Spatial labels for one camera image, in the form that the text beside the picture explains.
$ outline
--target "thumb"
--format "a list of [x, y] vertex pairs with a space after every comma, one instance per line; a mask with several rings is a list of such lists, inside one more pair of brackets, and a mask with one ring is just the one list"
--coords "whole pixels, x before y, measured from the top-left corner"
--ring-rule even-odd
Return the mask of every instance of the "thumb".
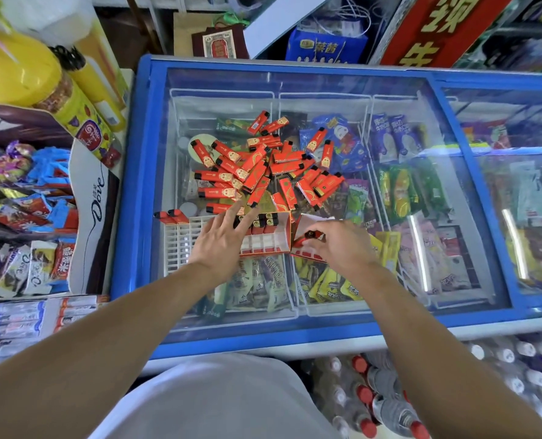
[[303, 241], [303, 246], [315, 250], [318, 255], [323, 258], [325, 257], [323, 253], [325, 253], [328, 249], [326, 242], [320, 241], [318, 239], [305, 239]]

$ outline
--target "yellow jar lid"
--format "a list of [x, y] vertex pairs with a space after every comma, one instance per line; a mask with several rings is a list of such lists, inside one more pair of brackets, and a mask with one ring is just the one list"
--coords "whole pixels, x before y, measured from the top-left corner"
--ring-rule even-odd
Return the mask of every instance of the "yellow jar lid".
[[0, 31], [0, 104], [32, 106], [46, 99], [60, 82], [62, 67], [40, 41], [18, 32]]

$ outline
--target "person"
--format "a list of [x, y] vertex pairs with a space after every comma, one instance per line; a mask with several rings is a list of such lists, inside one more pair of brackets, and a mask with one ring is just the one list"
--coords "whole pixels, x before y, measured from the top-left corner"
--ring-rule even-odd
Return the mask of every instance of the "person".
[[[125, 397], [175, 323], [238, 266], [253, 210], [208, 221], [188, 264], [0, 364], [0, 438], [337, 438], [284, 363], [196, 357]], [[309, 240], [359, 290], [432, 437], [542, 439], [542, 420], [376, 261], [365, 230], [323, 221]]]

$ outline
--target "red bottle cap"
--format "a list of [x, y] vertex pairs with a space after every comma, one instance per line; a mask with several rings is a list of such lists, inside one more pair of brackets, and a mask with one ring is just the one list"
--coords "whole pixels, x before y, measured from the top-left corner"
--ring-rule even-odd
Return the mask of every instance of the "red bottle cap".
[[360, 429], [362, 430], [362, 434], [366, 437], [370, 437], [372, 439], [373, 437], [377, 436], [377, 426], [374, 425], [369, 419], [364, 419], [360, 423]]
[[429, 433], [425, 425], [419, 421], [415, 421], [411, 424], [411, 434], [415, 439], [429, 439]]
[[369, 363], [362, 356], [354, 356], [352, 358], [352, 368], [359, 373], [366, 373], [366, 370], [369, 369]]
[[362, 403], [371, 403], [373, 401], [373, 392], [366, 385], [358, 385], [356, 395]]

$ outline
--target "blue ice cream package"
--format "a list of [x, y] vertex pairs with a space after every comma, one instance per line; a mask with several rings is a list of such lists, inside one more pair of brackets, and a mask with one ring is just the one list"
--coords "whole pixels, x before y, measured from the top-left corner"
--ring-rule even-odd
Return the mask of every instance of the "blue ice cream package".
[[366, 168], [368, 153], [362, 140], [350, 128], [348, 120], [341, 114], [320, 115], [312, 120], [316, 126], [324, 126], [328, 130], [326, 139], [334, 142], [335, 166], [342, 173], [353, 173]]
[[399, 162], [416, 157], [422, 150], [423, 145], [415, 132], [411, 129], [405, 115], [394, 115], [389, 117], [392, 127], [392, 136], [399, 153]]
[[386, 114], [373, 114], [372, 131], [375, 158], [381, 163], [396, 162], [397, 147], [392, 136], [391, 123]]

